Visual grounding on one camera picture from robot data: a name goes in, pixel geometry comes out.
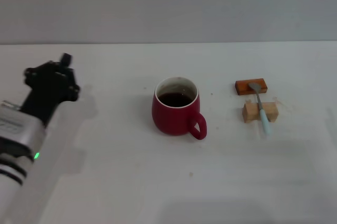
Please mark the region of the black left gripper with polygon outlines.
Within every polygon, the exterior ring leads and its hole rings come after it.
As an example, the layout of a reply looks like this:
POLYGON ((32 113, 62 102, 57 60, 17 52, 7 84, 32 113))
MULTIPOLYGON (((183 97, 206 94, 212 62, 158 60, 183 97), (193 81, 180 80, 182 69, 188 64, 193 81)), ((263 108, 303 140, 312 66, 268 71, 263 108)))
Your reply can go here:
POLYGON ((61 62, 47 62, 24 71, 24 83, 31 88, 24 100, 21 112, 38 118, 46 127, 59 104, 77 101, 80 87, 77 85, 73 69, 72 55, 64 53, 61 62))

